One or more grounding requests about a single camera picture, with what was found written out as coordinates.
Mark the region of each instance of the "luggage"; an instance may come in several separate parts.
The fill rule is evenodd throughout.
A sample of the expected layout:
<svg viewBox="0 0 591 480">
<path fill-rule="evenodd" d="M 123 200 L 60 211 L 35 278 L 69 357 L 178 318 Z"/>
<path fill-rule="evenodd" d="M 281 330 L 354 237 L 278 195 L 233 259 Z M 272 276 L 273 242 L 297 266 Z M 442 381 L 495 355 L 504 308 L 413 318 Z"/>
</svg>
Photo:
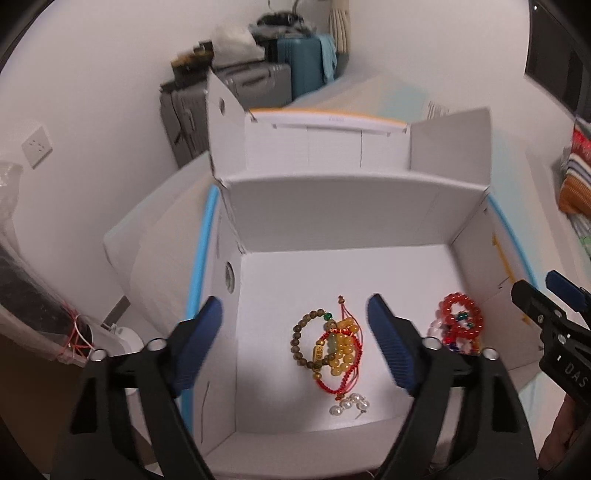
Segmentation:
<svg viewBox="0 0 591 480">
<path fill-rule="evenodd" d="M 281 108 L 291 103 L 291 69 L 285 64 L 256 62 L 216 72 L 245 109 Z M 179 167 L 209 149 L 207 81 L 181 90 L 163 86 L 160 114 Z"/>
<path fill-rule="evenodd" d="M 324 86 L 322 47 L 316 37 L 280 38 L 277 40 L 279 63 L 291 66 L 293 99 Z"/>
</svg>

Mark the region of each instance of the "gray suitcase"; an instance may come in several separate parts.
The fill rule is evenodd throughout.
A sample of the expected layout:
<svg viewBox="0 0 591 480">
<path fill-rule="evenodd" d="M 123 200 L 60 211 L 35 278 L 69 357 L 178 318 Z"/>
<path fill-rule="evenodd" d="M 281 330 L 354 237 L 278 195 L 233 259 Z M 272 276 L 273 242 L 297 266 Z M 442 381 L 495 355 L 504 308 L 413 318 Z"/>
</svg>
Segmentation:
<svg viewBox="0 0 591 480">
<path fill-rule="evenodd" d="M 280 108 L 291 103 L 291 69 L 286 64 L 257 62 L 230 67 L 217 76 L 245 109 Z M 207 82 L 160 96 L 160 112 L 179 167 L 209 149 Z"/>
</svg>

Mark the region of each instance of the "red wire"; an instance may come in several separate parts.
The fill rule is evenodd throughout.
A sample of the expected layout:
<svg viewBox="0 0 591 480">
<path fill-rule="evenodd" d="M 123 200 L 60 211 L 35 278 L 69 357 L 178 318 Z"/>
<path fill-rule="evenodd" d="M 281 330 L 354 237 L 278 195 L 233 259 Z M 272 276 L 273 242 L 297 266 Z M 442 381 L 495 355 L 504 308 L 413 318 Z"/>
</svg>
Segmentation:
<svg viewBox="0 0 591 480">
<path fill-rule="evenodd" d="M 76 317 L 79 316 L 79 313 L 76 309 L 70 307 L 67 302 L 64 303 L 64 308 L 66 309 L 66 311 L 68 312 L 68 315 L 70 316 L 70 318 L 72 319 L 72 322 L 76 321 Z M 74 353 L 78 353 L 80 356 L 84 356 L 87 357 L 87 353 L 85 354 L 84 352 L 82 352 L 81 349 L 85 348 L 90 350 L 90 347 L 88 345 L 78 345 L 78 340 L 80 339 L 80 335 L 78 335 L 78 333 L 76 332 L 76 328 L 74 326 L 72 326 L 72 331 L 70 332 L 70 336 L 68 337 L 68 341 L 64 344 L 64 346 L 62 347 L 62 349 L 60 350 L 60 353 L 58 353 L 56 355 L 56 360 L 61 357 L 67 350 L 68 346 L 72 347 L 72 351 Z"/>
</svg>

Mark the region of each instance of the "pearl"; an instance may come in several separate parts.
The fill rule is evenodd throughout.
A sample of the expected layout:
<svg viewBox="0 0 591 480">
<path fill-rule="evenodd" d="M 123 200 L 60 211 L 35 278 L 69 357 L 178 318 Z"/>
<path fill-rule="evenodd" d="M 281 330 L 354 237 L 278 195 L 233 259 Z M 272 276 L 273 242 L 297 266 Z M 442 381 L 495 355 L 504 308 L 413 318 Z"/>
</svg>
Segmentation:
<svg viewBox="0 0 591 480">
<path fill-rule="evenodd" d="M 363 395 L 359 395 L 358 393 L 352 393 L 349 398 L 351 399 L 351 401 L 355 402 L 355 403 L 359 403 L 360 401 L 364 401 L 365 397 Z"/>
<path fill-rule="evenodd" d="M 367 400 L 363 400 L 357 403 L 357 408 L 361 411 L 368 411 L 369 410 L 369 402 Z"/>
<path fill-rule="evenodd" d="M 353 402 L 346 398 L 344 400 L 341 400 L 339 405 L 341 406 L 341 408 L 349 410 L 351 407 L 353 407 Z"/>
<path fill-rule="evenodd" d="M 339 407 L 338 405 L 333 405 L 330 408 L 329 412 L 331 415 L 338 417 L 343 414 L 344 410 L 341 407 Z"/>
</svg>

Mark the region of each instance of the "blue towel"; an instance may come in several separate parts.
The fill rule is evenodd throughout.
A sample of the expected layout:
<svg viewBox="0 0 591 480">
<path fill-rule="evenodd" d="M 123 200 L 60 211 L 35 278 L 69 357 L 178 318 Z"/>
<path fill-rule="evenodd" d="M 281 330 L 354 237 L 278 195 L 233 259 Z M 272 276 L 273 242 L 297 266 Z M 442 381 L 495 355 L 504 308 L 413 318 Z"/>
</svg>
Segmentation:
<svg viewBox="0 0 591 480">
<path fill-rule="evenodd" d="M 332 35 L 316 35 L 322 46 L 322 65 L 324 67 L 324 83 L 334 82 L 336 71 L 336 45 Z"/>
</svg>

